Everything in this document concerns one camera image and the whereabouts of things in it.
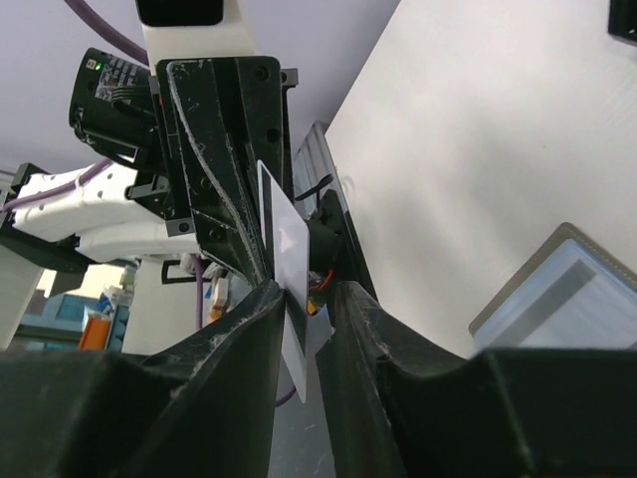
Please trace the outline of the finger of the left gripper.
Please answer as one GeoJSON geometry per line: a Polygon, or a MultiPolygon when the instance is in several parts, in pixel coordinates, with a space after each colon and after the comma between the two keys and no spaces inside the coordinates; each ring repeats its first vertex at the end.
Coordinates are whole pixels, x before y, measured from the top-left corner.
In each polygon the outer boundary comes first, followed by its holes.
{"type": "Polygon", "coordinates": [[[197,243],[251,284],[272,274],[256,165],[274,157],[273,129],[273,63],[167,63],[167,139],[183,167],[197,243]]]}

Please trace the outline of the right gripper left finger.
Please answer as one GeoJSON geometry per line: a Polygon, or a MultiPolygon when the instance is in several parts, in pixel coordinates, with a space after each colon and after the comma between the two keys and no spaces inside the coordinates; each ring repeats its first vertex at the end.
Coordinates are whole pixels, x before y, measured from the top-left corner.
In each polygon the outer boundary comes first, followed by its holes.
{"type": "Polygon", "coordinates": [[[152,356],[5,352],[5,477],[264,477],[285,295],[273,281],[152,356]]]}

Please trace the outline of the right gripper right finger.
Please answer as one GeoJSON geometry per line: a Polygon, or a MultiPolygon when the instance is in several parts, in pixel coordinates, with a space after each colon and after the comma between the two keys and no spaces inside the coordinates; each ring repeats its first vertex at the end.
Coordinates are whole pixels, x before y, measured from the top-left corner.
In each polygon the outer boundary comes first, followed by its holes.
{"type": "Polygon", "coordinates": [[[632,477],[632,351],[485,349],[460,358],[357,283],[333,296],[340,477],[632,477]]]}

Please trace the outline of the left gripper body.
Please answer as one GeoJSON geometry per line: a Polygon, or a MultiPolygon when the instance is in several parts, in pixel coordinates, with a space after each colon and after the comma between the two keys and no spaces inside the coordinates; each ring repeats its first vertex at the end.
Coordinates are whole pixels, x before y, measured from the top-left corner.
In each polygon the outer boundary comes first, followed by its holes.
{"type": "Polygon", "coordinates": [[[69,123],[113,161],[115,203],[78,234],[78,251],[263,258],[258,174],[293,190],[287,94],[298,80],[267,56],[163,60],[150,71],[87,50],[69,123]]]}

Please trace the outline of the white card with stripe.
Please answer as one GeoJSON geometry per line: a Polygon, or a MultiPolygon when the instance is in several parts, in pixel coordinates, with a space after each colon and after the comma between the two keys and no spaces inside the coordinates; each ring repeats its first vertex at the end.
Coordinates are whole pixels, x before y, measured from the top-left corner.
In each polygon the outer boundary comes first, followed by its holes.
{"type": "Polygon", "coordinates": [[[301,401],[307,400],[310,233],[266,164],[257,162],[260,226],[275,282],[284,291],[282,357],[301,401]]]}

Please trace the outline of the grey card holder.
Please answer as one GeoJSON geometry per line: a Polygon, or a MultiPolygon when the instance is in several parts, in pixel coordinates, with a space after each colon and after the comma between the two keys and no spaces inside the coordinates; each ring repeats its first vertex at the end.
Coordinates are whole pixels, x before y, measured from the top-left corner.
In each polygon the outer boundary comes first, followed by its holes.
{"type": "Polygon", "coordinates": [[[560,224],[469,325],[476,348],[636,349],[636,272],[560,224]]]}

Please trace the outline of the black white sorting tray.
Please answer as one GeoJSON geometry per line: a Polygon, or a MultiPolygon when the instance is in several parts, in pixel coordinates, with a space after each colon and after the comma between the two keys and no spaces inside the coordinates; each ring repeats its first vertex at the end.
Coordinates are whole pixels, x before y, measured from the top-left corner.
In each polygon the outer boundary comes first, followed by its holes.
{"type": "Polygon", "coordinates": [[[637,0],[610,0],[608,34],[633,47],[637,44],[637,0]]]}

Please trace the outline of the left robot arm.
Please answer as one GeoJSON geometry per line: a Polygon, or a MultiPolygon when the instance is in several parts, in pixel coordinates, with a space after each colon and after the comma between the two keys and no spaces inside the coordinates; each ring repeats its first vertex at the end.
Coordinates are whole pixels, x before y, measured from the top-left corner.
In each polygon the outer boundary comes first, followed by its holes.
{"type": "Polygon", "coordinates": [[[272,273],[258,171],[293,192],[287,93],[294,69],[267,56],[163,60],[99,49],[76,76],[69,124],[95,165],[19,168],[1,197],[1,242],[71,274],[127,256],[199,254],[257,285],[272,273]]]}

